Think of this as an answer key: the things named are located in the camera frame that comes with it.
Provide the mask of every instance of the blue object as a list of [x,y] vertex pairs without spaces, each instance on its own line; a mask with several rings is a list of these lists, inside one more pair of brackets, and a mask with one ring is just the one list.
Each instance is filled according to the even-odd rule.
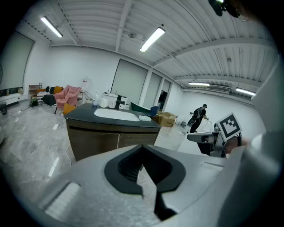
[[159,110],[158,106],[151,107],[151,111],[149,114],[146,114],[148,117],[155,117],[157,115],[157,112]]

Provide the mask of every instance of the white sink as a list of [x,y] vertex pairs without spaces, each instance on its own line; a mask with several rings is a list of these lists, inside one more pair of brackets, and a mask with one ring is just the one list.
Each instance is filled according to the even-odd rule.
[[97,109],[94,112],[94,115],[98,117],[119,119],[119,120],[125,120],[125,121],[140,121],[140,119],[136,117],[133,113],[122,112],[118,110]]

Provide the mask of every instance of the ceiling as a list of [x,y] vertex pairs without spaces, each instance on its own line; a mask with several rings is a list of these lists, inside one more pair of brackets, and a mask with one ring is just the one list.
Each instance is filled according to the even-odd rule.
[[[47,16],[63,34],[40,20]],[[50,46],[76,45],[115,51],[164,73],[186,89],[188,82],[257,89],[273,70],[278,50],[267,29],[227,12],[219,17],[208,0],[46,0],[32,6],[23,21]],[[161,27],[165,34],[139,51]]]

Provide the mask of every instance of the fluorescent light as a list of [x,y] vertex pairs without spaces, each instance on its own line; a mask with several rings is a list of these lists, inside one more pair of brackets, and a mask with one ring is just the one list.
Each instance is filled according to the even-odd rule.
[[158,27],[157,30],[150,36],[150,38],[144,43],[140,51],[145,52],[158,38],[165,33],[165,30]]
[[191,82],[189,82],[188,84],[190,84],[190,85],[199,85],[199,86],[210,86],[210,84],[208,84],[208,83],[191,83]]
[[50,20],[44,16],[40,18],[58,37],[62,38],[63,35],[58,31],[58,29],[50,22]]
[[237,88],[236,91],[242,92],[242,93],[246,93],[246,94],[250,94],[252,96],[256,95],[254,92],[248,91],[248,90],[244,90],[241,88]]

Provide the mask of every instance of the air conditioner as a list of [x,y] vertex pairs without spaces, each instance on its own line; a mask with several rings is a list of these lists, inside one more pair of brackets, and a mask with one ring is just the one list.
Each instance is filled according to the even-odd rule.
[[224,93],[224,94],[230,94],[230,88],[228,87],[210,85],[210,87],[207,87],[206,90]]

